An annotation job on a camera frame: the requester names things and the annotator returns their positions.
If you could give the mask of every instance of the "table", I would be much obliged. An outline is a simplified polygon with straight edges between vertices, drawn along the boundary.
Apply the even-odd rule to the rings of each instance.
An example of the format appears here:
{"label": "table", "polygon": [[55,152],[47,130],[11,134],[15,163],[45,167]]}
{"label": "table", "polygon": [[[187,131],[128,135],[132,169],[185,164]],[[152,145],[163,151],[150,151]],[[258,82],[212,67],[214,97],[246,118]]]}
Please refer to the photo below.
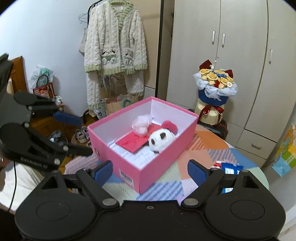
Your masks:
{"label": "table", "polygon": [[[117,199],[120,204],[124,200],[177,200],[181,203],[197,188],[187,172],[187,163],[190,159],[196,160],[206,168],[211,168],[216,161],[242,165],[244,169],[250,170],[267,189],[269,188],[264,173],[254,162],[206,128],[197,125],[193,141],[188,149],[146,192],[140,195],[114,174],[104,184],[103,189]],[[65,174],[74,174],[81,168],[93,169],[99,164],[101,161],[95,154],[89,157],[77,157],[65,165]]]}

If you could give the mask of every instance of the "person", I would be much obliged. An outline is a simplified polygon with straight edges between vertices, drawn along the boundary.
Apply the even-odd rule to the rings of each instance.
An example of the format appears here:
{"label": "person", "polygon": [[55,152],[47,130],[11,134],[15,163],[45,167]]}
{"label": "person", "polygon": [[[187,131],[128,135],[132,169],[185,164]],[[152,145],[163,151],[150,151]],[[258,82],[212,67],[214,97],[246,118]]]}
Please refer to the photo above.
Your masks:
{"label": "person", "polygon": [[[13,162],[0,156],[0,169],[0,208],[7,211],[15,189]],[[44,178],[43,175],[35,169],[17,162],[15,163],[15,169],[17,174],[17,186],[10,211],[13,214]]]}

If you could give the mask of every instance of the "panda plush toy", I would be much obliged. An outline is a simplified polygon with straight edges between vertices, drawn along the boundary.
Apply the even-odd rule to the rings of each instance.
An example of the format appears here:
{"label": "panda plush toy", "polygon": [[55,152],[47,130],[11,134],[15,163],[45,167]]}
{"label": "panda plush toy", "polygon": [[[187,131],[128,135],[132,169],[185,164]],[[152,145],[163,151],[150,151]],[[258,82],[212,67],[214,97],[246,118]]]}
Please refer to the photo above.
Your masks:
{"label": "panda plush toy", "polygon": [[162,124],[162,128],[153,132],[149,139],[150,150],[154,153],[160,153],[166,149],[175,139],[178,129],[175,124],[166,120]]}

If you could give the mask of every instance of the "pink box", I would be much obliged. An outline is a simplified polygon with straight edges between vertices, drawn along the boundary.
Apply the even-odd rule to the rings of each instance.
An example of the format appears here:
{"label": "pink box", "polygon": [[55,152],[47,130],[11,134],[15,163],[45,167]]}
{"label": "pink box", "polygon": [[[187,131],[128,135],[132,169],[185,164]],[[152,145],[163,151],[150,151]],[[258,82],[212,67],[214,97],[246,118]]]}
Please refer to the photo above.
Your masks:
{"label": "pink box", "polygon": [[[149,146],[137,153],[115,142],[132,131],[139,115],[151,114],[153,123],[169,120],[178,127],[176,139],[163,152],[155,154]],[[145,192],[191,143],[198,115],[169,102],[149,97],[88,126],[93,151],[101,161],[111,160],[114,173],[139,193]]]}

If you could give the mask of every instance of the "door handle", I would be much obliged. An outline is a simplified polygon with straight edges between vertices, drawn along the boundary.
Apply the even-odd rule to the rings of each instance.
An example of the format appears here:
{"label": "door handle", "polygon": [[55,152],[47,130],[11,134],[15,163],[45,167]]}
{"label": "door handle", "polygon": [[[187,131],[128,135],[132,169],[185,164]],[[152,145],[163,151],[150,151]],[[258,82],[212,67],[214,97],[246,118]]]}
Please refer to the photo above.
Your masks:
{"label": "door handle", "polygon": [[254,145],[253,143],[251,144],[251,146],[254,147],[254,148],[256,148],[256,149],[258,149],[258,150],[261,150],[261,148],[262,148],[261,146]]}
{"label": "door handle", "polygon": [[270,50],[270,56],[269,56],[269,61],[268,61],[268,63],[271,64],[271,61],[272,61],[272,49]]}
{"label": "door handle", "polygon": [[213,36],[212,36],[212,44],[215,42],[215,30],[213,30]]}
{"label": "door handle", "polygon": [[223,34],[223,38],[222,38],[222,48],[224,48],[224,43],[225,43],[225,34]]}

